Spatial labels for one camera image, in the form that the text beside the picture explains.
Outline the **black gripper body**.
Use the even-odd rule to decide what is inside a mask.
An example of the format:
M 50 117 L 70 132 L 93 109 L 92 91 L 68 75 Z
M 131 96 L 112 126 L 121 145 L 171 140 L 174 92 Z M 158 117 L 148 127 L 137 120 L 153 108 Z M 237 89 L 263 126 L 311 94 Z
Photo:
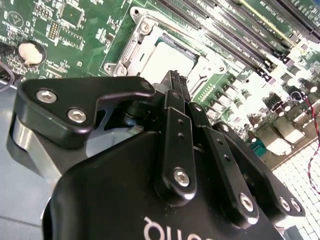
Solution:
M 241 229 L 222 213 L 205 155 L 196 150 L 197 192 L 171 207 L 154 187 L 155 132 L 127 139 L 73 166 L 58 181 L 42 216 L 45 240 L 280 240 L 261 213 Z

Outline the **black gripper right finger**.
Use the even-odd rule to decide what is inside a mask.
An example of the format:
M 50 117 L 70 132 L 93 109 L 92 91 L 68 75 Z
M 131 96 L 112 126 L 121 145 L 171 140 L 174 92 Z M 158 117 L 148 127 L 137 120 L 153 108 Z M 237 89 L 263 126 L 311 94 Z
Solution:
M 305 208 L 247 144 L 222 121 L 211 125 L 204 109 L 191 101 L 187 78 L 178 82 L 187 102 L 195 143 L 204 150 L 204 164 L 213 177 L 226 218 L 238 228 L 249 228 L 266 216 L 274 225 L 302 219 Z

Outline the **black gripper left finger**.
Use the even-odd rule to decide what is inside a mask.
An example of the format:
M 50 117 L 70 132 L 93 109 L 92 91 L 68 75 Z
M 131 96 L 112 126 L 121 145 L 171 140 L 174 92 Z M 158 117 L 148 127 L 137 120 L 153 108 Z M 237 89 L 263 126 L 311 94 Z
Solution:
M 159 197 L 184 206 L 197 193 L 190 100 L 176 71 L 154 84 L 139 76 L 27 80 L 16 92 L 7 148 L 52 185 L 77 164 L 105 163 L 132 181 L 130 164 L 151 162 Z

